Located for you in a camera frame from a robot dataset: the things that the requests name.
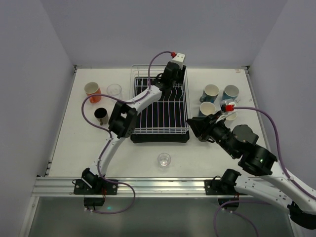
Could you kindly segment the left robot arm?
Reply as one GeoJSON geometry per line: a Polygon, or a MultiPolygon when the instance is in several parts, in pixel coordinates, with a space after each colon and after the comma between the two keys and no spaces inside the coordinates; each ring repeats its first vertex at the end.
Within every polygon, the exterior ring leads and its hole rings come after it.
{"type": "Polygon", "coordinates": [[[162,95],[170,92],[176,84],[182,84],[185,72],[185,65],[169,61],[160,76],[148,79],[147,88],[143,92],[128,101],[117,100],[107,129],[92,124],[92,126],[108,132],[109,139],[97,161],[82,172],[81,180],[89,191],[100,190],[106,182],[118,183],[105,178],[108,166],[117,149],[134,132],[138,115],[149,105],[158,101],[162,95]]]}

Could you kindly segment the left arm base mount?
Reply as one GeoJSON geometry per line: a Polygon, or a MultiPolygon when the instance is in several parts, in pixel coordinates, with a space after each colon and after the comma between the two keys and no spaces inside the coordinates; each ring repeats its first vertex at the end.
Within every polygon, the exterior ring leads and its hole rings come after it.
{"type": "Polygon", "coordinates": [[[75,179],[74,184],[75,195],[116,195],[118,191],[117,184],[107,182],[103,179],[97,181],[94,187],[89,187],[83,180],[75,179]]]}

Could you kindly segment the grey-blue faceted cup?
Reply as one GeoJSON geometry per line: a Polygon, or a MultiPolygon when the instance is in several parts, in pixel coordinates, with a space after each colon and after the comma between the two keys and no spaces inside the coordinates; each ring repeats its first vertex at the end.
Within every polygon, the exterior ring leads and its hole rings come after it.
{"type": "Polygon", "coordinates": [[[203,89],[203,93],[199,101],[201,103],[203,102],[214,103],[218,95],[219,95],[219,88],[214,84],[208,84],[203,89]]]}

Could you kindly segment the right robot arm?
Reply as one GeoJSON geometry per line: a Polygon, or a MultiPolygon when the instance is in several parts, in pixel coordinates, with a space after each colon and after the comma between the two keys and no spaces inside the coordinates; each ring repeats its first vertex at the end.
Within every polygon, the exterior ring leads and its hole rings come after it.
{"type": "Polygon", "coordinates": [[[243,171],[270,184],[258,183],[238,171],[227,169],[211,187],[226,194],[241,193],[258,198],[282,209],[294,223],[314,230],[316,201],[292,184],[294,178],[286,177],[276,156],[257,144],[259,137],[248,125],[230,129],[224,121],[218,120],[219,117],[220,113],[193,117],[187,123],[200,141],[217,143],[231,158],[239,160],[243,171]]]}

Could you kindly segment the white faceted cup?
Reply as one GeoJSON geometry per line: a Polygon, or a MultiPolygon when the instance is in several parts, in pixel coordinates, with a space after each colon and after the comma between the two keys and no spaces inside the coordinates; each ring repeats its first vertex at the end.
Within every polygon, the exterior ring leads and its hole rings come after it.
{"type": "Polygon", "coordinates": [[[237,118],[237,112],[233,112],[226,117],[226,121],[234,121],[237,118]]]}

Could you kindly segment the clear faceted glass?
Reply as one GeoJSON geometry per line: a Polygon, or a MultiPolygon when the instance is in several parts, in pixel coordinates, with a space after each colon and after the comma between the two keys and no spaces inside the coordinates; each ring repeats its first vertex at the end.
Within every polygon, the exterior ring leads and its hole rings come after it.
{"type": "Polygon", "coordinates": [[[107,94],[121,100],[122,99],[122,87],[119,84],[110,84],[107,87],[107,94]]]}

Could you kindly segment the dark blue mug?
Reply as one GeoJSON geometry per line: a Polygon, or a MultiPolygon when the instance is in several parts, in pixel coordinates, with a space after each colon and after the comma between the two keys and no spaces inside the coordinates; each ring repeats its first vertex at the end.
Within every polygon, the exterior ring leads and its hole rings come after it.
{"type": "Polygon", "coordinates": [[[227,85],[223,89],[222,100],[232,99],[234,101],[234,100],[236,100],[238,95],[239,95],[239,88],[237,86],[227,85]]]}

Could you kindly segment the orange cup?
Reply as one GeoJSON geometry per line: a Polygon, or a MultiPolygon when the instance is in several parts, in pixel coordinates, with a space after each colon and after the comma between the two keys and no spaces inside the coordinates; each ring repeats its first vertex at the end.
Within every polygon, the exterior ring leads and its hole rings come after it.
{"type": "Polygon", "coordinates": [[[98,103],[101,100],[101,96],[99,95],[101,93],[100,87],[96,82],[89,82],[85,85],[84,91],[87,96],[94,95],[89,98],[91,103],[98,103]]]}

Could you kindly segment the brown striped cup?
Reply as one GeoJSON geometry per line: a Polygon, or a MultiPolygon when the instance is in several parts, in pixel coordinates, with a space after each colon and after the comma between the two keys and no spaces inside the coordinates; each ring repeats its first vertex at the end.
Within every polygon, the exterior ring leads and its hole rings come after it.
{"type": "Polygon", "coordinates": [[[98,108],[94,112],[95,118],[99,121],[100,126],[103,126],[108,123],[109,115],[105,108],[98,108]]]}

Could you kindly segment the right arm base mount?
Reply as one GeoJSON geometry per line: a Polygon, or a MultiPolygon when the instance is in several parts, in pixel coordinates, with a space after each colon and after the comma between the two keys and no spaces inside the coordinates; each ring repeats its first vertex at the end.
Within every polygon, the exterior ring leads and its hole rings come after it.
{"type": "Polygon", "coordinates": [[[215,176],[204,181],[206,195],[235,195],[235,185],[238,175],[228,173],[222,177],[215,176]]]}

